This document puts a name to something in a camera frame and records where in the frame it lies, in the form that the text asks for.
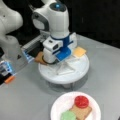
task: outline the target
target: white plate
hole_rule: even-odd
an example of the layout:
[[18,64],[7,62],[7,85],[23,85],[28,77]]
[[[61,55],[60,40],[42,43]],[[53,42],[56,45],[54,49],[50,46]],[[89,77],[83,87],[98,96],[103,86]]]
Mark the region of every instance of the white plate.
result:
[[69,92],[60,96],[52,106],[51,120],[60,120],[61,114],[72,108],[76,96],[83,95],[89,100],[89,105],[92,107],[92,112],[86,120],[101,120],[101,111],[97,102],[89,95],[82,92]]

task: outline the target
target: robot body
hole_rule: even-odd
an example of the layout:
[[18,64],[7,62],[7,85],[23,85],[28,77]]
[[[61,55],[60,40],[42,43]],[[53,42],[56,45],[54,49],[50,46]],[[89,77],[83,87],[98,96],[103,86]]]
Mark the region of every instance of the robot body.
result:
[[40,30],[48,28],[50,31],[50,36],[43,43],[43,59],[47,63],[53,63],[56,59],[62,61],[71,55],[72,49],[77,45],[77,39],[75,33],[70,35],[69,17],[65,5],[51,0],[49,4],[35,10],[32,18],[36,28]]

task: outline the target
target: white table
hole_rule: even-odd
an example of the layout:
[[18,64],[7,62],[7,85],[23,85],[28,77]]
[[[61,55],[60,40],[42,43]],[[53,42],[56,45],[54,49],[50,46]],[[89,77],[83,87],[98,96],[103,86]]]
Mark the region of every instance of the white table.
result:
[[[88,80],[77,88],[99,104],[102,120],[120,116],[120,49],[78,36],[90,60]],[[50,109],[61,92],[55,92],[32,62],[9,85],[0,87],[0,120],[50,120]]]

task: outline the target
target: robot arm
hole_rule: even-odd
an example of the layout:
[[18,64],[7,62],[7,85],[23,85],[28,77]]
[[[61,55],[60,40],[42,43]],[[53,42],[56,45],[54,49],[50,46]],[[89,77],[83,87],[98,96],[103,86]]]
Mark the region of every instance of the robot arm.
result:
[[17,30],[22,25],[23,19],[21,15],[8,8],[3,0],[0,0],[0,47],[2,47],[5,54],[4,60],[11,62],[15,72],[27,64],[27,61],[18,40],[6,34]]

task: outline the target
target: colorful object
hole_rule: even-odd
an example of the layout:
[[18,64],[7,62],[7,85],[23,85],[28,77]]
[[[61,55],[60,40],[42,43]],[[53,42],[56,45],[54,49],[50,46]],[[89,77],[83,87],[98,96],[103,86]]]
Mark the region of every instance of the colorful object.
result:
[[83,49],[83,48],[81,48],[81,47],[77,47],[77,48],[74,50],[73,55],[74,55],[75,57],[81,57],[81,56],[83,56],[85,53],[86,53],[86,50],[85,50],[85,49]]
[[60,120],[76,120],[76,115],[71,111],[62,113]]
[[88,115],[91,113],[92,108],[90,106],[86,108],[78,108],[76,105],[73,105],[73,107],[70,109],[73,113],[75,113],[77,120],[85,120]]
[[89,105],[89,100],[85,96],[77,96],[74,103],[78,108],[86,108]]
[[9,84],[10,82],[12,82],[15,79],[15,76],[10,76],[8,79],[5,80],[6,84]]

